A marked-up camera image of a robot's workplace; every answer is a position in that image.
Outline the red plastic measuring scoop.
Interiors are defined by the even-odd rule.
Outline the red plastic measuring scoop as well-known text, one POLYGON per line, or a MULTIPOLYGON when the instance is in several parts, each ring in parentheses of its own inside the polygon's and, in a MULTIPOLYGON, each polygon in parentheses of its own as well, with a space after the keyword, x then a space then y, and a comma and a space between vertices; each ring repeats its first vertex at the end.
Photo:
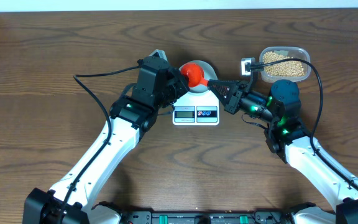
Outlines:
POLYGON ((180 69, 181 74, 188 80, 188 86, 194 88, 198 85, 208 86, 204 78, 204 70, 197 63, 186 63, 180 69))

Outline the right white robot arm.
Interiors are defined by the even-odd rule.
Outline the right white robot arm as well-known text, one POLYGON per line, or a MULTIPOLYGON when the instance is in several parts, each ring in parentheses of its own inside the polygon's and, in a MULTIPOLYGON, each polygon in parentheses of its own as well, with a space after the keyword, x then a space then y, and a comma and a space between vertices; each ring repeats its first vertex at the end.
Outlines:
POLYGON ((358 223, 358 177, 329 155, 301 120, 298 85, 278 80, 265 96, 252 89, 255 82, 255 77, 249 81, 210 80, 207 87, 228 113, 243 111, 265 122, 270 151, 303 174, 334 210, 329 213, 313 203, 303 203, 284 214, 281 223, 358 223))

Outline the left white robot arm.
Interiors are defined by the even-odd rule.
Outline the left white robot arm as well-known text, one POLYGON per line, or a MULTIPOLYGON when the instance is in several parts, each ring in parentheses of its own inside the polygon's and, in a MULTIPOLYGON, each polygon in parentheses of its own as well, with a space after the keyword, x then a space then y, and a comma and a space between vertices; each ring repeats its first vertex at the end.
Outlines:
POLYGON ((126 154, 155 124, 166 108, 189 90, 186 78, 171 66, 164 51, 138 61, 136 83, 126 86, 110 110, 106 124, 77 164, 44 192, 35 188, 24 203, 23 223, 119 223, 121 214, 93 205, 110 175, 126 154))

